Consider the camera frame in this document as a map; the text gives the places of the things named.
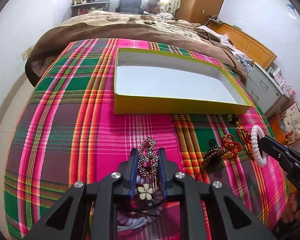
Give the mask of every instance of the wooden headboard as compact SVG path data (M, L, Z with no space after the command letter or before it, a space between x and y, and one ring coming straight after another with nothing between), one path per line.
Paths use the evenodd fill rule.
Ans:
M247 33L240 31L239 29L223 23L219 25L215 22L210 21L208 27L214 30L216 33L226 35L231 39L236 49L244 52L246 51L247 56L254 62L257 62L264 69L268 69L272 62L276 59L277 55L269 50L262 43L252 38Z

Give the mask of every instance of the yellow box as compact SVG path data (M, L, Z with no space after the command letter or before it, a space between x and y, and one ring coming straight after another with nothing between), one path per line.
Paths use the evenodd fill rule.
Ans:
M252 106L220 66L147 49L119 48L115 114L244 114Z

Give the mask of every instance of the human hand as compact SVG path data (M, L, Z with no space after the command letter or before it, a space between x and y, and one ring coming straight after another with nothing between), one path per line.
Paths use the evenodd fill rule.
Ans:
M298 194L298 191L295 191L288 198L287 205L281 215L282 222L285 224L293 222L293 220L300 221L300 210L297 211L298 205L300 205L297 201Z

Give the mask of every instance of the white flower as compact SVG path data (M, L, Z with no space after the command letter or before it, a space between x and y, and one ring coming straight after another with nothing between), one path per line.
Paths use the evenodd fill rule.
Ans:
M153 188L149 187L148 183L143 184L143 186L138 187L138 191L140 192L139 198L144 200L151 200L152 196L151 194L153 193Z

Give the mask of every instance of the electrical outlet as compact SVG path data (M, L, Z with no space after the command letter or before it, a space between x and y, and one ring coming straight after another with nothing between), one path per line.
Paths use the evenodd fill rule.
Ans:
M31 51L32 51L31 47L30 47L29 49L27 49L27 54L28 54L28 57L30 56L30 54L31 54Z
M25 60L27 57L28 57L28 53L27 53L27 51L24 51L24 52L22 53L22 58L23 58L23 60Z

